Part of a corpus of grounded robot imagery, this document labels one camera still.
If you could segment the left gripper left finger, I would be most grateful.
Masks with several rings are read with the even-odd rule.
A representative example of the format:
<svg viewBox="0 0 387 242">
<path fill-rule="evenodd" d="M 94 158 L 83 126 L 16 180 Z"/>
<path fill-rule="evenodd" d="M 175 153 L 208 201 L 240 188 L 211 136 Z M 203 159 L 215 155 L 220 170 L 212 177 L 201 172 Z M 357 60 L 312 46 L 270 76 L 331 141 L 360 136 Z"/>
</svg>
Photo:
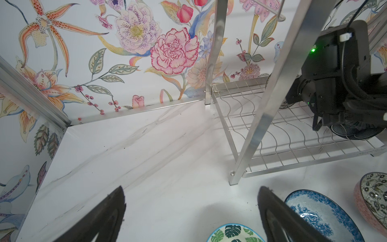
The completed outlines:
<svg viewBox="0 0 387 242">
<path fill-rule="evenodd" d="M 119 186 L 56 241 L 115 242 L 125 211 L 125 194 Z"/>
</svg>

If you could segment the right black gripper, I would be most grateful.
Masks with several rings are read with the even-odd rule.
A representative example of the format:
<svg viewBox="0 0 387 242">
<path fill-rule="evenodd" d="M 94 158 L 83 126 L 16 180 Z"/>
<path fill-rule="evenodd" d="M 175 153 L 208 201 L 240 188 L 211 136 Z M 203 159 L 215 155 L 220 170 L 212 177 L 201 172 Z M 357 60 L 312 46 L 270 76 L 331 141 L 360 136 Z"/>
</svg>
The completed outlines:
<svg viewBox="0 0 387 242">
<path fill-rule="evenodd" d="M 368 26 L 363 20 L 321 32 L 285 100 L 304 101 L 323 126 L 345 123 L 344 102 L 349 94 L 344 78 L 370 77 Z"/>
</svg>

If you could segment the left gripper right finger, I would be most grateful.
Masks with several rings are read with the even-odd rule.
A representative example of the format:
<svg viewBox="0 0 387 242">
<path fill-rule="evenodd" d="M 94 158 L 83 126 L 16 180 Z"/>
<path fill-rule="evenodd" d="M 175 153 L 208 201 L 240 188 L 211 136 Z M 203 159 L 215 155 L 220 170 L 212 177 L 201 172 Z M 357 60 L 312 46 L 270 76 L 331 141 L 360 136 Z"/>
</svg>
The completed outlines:
<svg viewBox="0 0 387 242">
<path fill-rule="evenodd" d="M 258 193 L 258 208 L 268 242 L 327 242 L 328 239 L 309 225 L 269 188 Z"/>
</svg>

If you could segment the blue floral bowl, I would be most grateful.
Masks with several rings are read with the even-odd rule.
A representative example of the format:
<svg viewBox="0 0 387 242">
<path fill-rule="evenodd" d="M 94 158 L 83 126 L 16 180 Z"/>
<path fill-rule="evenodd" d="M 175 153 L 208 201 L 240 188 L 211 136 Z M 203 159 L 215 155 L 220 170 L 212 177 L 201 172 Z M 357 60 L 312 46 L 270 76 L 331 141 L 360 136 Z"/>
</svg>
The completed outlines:
<svg viewBox="0 0 387 242">
<path fill-rule="evenodd" d="M 352 218 L 327 196 L 312 190 L 297 190 L 285 204 L 332 242 L 363 242 Z"/>
</svg>

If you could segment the green leaf bowl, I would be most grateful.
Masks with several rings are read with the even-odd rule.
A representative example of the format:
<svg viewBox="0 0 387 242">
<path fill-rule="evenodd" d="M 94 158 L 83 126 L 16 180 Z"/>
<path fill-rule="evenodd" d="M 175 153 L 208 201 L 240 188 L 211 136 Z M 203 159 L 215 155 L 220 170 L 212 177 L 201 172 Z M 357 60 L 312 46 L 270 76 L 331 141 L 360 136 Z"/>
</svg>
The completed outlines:
<svg viewBox="0 0 387 242">
<path fill-rule="evenodd" d="M 225 224 L 215 229 L 207 242 L 264 242 L 251 228 L 237 223 Z"/>
</svg>

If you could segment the dark blue patterned bowl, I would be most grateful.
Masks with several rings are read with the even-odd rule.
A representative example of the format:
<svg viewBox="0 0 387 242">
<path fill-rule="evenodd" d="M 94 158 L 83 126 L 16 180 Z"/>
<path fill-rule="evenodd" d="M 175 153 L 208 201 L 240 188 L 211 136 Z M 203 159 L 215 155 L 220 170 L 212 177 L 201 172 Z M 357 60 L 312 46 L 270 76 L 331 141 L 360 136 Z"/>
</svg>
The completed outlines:
<svg viewBox="0 0 387 242">
<path fill-rule="evenodd" d="M 380 134 L 385 128 L 358 129 L 355 125 L 332 125 L 330 130 L 333 134 L 348 140 L 368 140 Z"/>
</svg>

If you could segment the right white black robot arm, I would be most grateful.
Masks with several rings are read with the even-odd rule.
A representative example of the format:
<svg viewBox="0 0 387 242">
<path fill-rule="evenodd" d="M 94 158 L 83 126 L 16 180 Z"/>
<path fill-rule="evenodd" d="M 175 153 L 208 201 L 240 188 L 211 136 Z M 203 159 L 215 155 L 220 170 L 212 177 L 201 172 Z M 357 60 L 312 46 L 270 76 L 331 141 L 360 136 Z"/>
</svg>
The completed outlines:
<svg viewBox="0 0 387 242">
<path fill-rule="evenodd" d="M 285 100 L 305 102 L 319 126 L 386 128 L 387 75 L 371 73 L 368 26 L 357 20 L 376 1 L 364 1 L 337 27 L 319 35 Z"/>
</svg>

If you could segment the stainless steel dish rack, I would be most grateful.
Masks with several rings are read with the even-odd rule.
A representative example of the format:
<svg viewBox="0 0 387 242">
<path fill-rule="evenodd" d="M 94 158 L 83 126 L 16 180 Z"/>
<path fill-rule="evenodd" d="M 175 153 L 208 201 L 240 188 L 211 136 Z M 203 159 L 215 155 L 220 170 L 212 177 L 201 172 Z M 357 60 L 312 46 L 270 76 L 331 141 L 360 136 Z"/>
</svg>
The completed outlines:
<svg viewBox="0 0 387 242">
<path fill-rule="evenodd" d="M 269 76 L 206 84 L 206 104 L 213 103 L 230 145 L 235 165 L 228 175 L 230 185 L 242 178 L 290 170 L 363 155 L 380 155 L 386 147 L 378 138 L 353 141 L 340 138 L 329 128 L 312 129 L 313 117 L 304 102 L 288 104 L 286 80 L 295 76 L 301 59 L 296 49 L 307 30 L 316 31 L 334 1 L 301 1 L 286 36 L 285 56 L 274 67 L 274 83 Z"/>
</svg>

